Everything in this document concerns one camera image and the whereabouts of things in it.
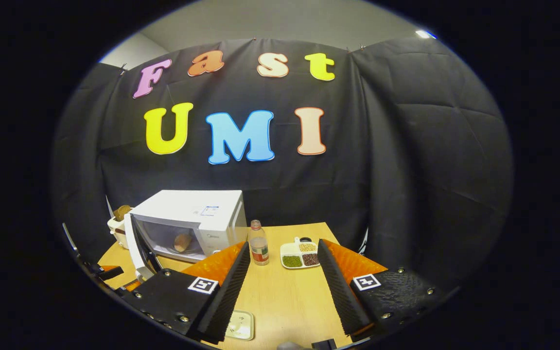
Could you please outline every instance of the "wooden table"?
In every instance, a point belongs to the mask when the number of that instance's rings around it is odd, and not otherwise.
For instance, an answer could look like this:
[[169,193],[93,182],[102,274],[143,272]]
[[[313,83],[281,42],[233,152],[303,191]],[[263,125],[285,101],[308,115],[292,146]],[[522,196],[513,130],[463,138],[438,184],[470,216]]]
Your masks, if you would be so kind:
[[[280,246],[293,242],[294,237],[310,237],[315,243],[322,238],[338,243],[327,224],[263,228],[269,244],[269,264],[258,266],[250,262],[235,304],[235,310],[254,315],[254,339],[243,341],[226,337],[217,345],[203,343],[225,350],[275,350],[286,341],[309,348],[311,343],[331,338],[336,347],[351,343],[351,338],[343,333],[321,266],[289,270],[280,264]],[[158,259],[162,266],[175,271],[191,265],[165,257]],[[112,288],[135,279],[129,251],[118,243],[114,243],[98,263],[122,267],[124,273],[106,281]]]

